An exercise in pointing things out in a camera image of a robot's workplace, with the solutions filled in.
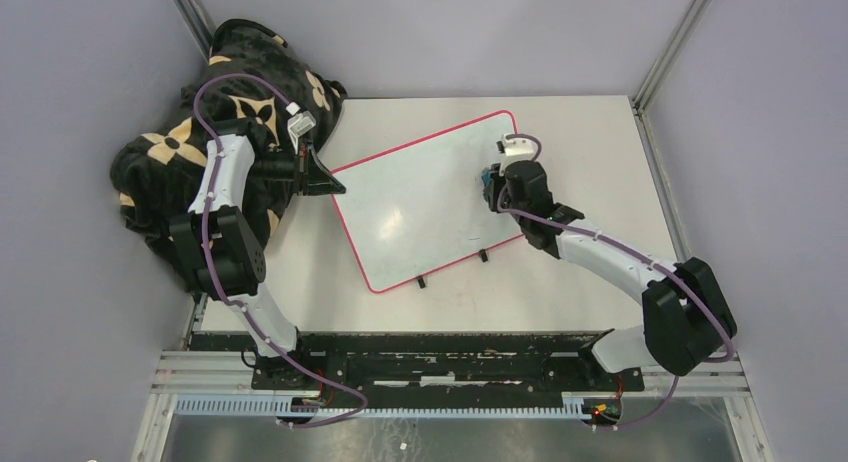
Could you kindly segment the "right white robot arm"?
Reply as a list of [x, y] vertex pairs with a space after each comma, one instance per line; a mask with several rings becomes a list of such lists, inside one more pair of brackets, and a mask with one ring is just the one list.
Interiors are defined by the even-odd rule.
[[676, 264], [618, 241], [580, 211], [557, 203], [539, 146], [508, 137], [494, 149], [397, 148], [334, 171], [334, 204], [369, 291], [385, 294], [439, 272], [452, 305], [492, 310], [515, 326], [541, 308], [589, 303], [584, 269], [631, 297], [637, 326], [593, 342], [577, 366], [581, 382], [603, 389], [629, 367], [653, 365], [683, 376], [729, 345], [735, 325], [708, 265]]

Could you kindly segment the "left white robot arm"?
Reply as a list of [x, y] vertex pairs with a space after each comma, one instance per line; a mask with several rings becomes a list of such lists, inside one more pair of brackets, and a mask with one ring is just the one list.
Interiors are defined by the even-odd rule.
[[209, 125], [208, 160], [195, 199], [170, 222], [181, 268], [189, 285], [222, 302], [242, 322], [255, 347], [254, 368], [277, 374], [291, 388], [315, 377], [314, 361], [301, 353], [301, 333], [278, 307], [266, 284], [264, 248], [242, 206], [251, 181], [289, 182], [297, 195], [346, 193], [320, 161], [305, 135], [315, 121], [298, 114], [292, 123], [291, 154], [261, 160], [260, 138], [247, 120]]

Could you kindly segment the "red-framed whiteboard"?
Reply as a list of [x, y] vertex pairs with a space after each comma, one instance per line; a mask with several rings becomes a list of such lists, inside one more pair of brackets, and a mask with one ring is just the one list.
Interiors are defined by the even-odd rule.
[[336, 168], [333, 201], [369, 291], [380, 294], [474, 258], [520, 236], [490, 211], [482, 173], [502, 136], [500, 110]]

